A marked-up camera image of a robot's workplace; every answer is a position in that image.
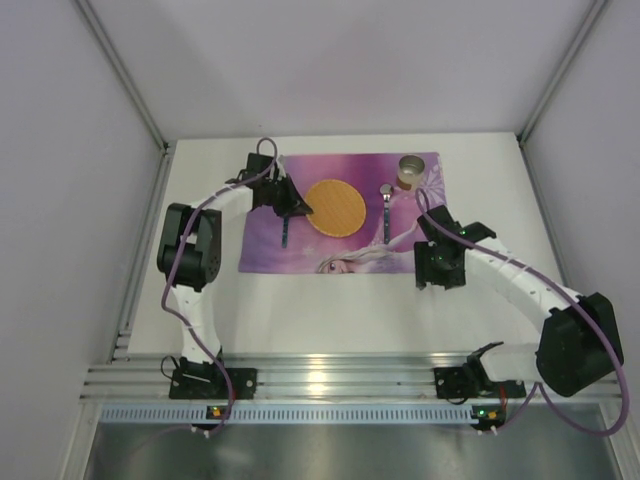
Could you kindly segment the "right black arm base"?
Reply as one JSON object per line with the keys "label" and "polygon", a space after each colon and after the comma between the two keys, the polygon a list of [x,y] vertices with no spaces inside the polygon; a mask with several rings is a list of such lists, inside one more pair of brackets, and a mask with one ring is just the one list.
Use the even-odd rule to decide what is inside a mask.
{"label": "right black arm base", "polygon": [[527,393],[522,382],[492,381],[484,373],[468,366],[436,367],[433,369],[438,399],[460,401],[470,399],[524,398]]}

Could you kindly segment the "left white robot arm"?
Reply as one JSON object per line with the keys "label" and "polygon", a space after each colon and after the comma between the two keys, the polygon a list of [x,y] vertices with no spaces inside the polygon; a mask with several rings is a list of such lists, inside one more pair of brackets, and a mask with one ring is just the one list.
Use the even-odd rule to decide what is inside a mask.
{"label": "left white robot arm", "polygon": [[229,384],[212,296],[223,259],[223,233],[232,220],[269,207],[280,218],[309,215],[279,156],[250,153],[246,166],[203,200],[166,210],[156,265],[165,276],[161,308],[181,323],[183,348],[177,376]]}

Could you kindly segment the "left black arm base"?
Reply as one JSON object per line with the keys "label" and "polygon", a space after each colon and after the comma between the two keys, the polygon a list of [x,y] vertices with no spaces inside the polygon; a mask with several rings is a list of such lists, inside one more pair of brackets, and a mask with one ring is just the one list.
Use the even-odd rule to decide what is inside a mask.
{"label": "left black arm base", "polygon": [[[232,386],[234,400],[251,400],[257,388],[258,370],[254,368],[229,368],[227,375]],[[202,371],[188,369],[173,372],[169,398],[172,400],[225,400],[229,389],[223,373],[215,366],[205,366]]]}

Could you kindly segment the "round woven wicker plate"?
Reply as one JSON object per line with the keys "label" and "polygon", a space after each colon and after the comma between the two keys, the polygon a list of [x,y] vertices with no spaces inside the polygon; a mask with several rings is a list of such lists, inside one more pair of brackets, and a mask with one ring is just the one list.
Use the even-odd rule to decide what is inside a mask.
{"label": "round woven wicker plate", "polygon": [[364,225],[367,207],[360,192],[338,179],[325,179],[310,187],[304,197],[313,210],[307,215],[318,232],[332,238],[346,238]]}

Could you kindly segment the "metal cup with wood band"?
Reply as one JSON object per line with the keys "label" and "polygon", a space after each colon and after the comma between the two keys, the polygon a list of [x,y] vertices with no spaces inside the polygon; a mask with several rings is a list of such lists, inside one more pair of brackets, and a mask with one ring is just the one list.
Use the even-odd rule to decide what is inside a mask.
{"label": "metal cup with wood band", "polygon": [[404,191],[416,190],[424,177],[425,161],[417,155],[404,155],[398,162],[396,185]]}

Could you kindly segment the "fork with green handle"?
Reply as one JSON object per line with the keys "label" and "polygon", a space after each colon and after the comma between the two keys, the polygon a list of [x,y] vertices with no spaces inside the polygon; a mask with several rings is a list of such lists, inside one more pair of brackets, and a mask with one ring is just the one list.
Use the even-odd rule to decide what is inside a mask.
{"label": "fork with green handle", "polygon": [[281,233],[281,248],[286,249],[288,247],[289,238],[289,224],[290,219],[288,217],[283,218],[282,233]]}

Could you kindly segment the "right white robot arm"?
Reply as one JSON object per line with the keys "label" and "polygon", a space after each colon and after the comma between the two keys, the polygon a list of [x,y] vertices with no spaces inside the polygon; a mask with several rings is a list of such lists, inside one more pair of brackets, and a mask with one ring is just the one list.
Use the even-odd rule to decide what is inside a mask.
{"label": "right white robot arm", "polygon": [[512,253],[486,225],[463,226],[446,206],[417,219],[425,240],[414,245],[416,285],[444,289],[479,279],[513,305],[538,334],[535,341],[492,340],[469,355],[490,383],[540,382],[571,397],[623,364],[612,303],[557,284]]}

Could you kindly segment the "spoon with green handle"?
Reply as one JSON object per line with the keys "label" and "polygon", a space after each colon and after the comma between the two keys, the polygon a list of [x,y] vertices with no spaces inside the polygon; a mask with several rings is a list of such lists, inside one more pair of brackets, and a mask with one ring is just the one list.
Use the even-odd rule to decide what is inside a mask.
{"label": "spoon with green handle", "polygon": [[380,187],[379,192],[383,200],[383,241],[385,245],[388,245],[390,242],[391,198],[394,187],[389,183],[385,183]]}

